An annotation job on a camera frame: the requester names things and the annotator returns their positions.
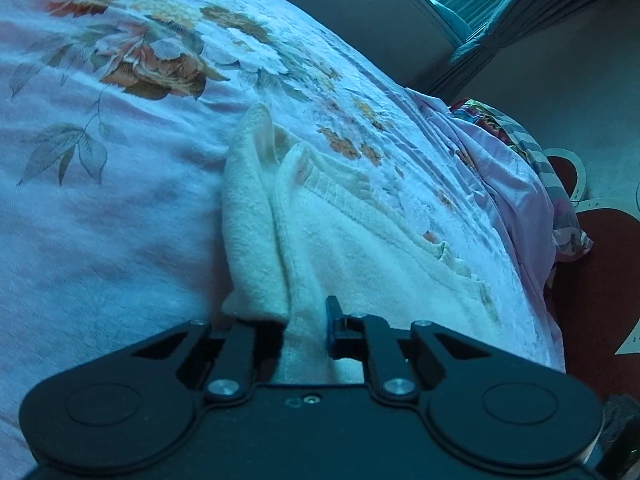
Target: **white paper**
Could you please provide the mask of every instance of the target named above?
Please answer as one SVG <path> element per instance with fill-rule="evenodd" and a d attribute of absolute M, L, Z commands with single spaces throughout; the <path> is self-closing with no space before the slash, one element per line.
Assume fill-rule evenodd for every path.
<path fill-rule="evenodd" d="M 615 355 L 621 354 L 640 354 L 640 321 L 631 331 L 631 334 L 625 339 Z"/>

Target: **white trim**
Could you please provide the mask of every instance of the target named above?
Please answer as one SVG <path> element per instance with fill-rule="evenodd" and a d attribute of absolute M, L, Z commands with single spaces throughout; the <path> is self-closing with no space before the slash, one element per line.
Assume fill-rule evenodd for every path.
<path fill-rule="evenodd" d="M 574 165 L 575 173 L 577 174 L 578 179 L 575 184 L 574 192 L 571 195 L 571 202 L 573 202 L 574 205 L 576 205 L 577 202 L 582 202 L 587 191 L 587 172 L 584 169 L 584 164 L 580 160 L 580 157 L 577 156 L 574 152 L 563 150 L 561 148 L 550 148 L 548 150 L 544 150 L 543 153 L 547 157 L 557 156 L 559 158 L 565 158 Z"/>
<path fill-rule="evenodd" d="M 617 209 L 618 211 L 625 212 L 640 222 L 640 211 L 638 211 L 636 204 L 617 198 L 592 198 L 590 200 L 583 200 L 575 207 L 575 212 L 581 213 L 583 211 L 593 211 L 595 209 Z"/>

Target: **mattress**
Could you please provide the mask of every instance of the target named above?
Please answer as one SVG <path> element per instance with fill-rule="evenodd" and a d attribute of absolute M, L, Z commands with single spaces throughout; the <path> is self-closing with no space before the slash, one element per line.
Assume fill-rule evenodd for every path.
<path fill-rule="evenodd" d="M 491 290 L 501 348 L 563 368 L 541 285 L 522 279 L 456 143 L 481 129 L 418 104 L 295 6 L 0 0 L 0 16 L 3 479 L 34 465 L 17 417 L 39 381 L 189 319 L 222 322 L 225 153 L 257 102 L 468 263 Z M 546 214 L 535 174 L 524 162 L 516 174 L 530 185 L 513 192 Z M 554 252 L 550 234 L 529 243 Z"/>

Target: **bed sheet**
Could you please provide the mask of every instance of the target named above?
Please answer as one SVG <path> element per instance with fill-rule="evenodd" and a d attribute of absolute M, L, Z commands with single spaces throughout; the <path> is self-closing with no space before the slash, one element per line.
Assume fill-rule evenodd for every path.
<path fill-rule="evenodd" d="M 501 348 L 562 369 L 461 132 L 284 0 L 0 0 L 0 478 L 47 376 L 196 317 L 223 322 L 228 138 L 250 105 L 366 172 L 487 282 Z"/>

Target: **wall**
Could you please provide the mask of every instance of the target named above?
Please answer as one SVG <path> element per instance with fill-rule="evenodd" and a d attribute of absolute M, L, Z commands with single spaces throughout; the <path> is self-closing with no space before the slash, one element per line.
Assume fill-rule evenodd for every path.
<path fill-rule="evenodd" d="M 640 0 L 608 0 L 498 53 L 461 93 L 577 153 L 592 198 L 636 200 Z"/>
<path fill-rule="evenodd" d="M 406 86 L 460 40 L 425 0 L 287 0 Z"/>

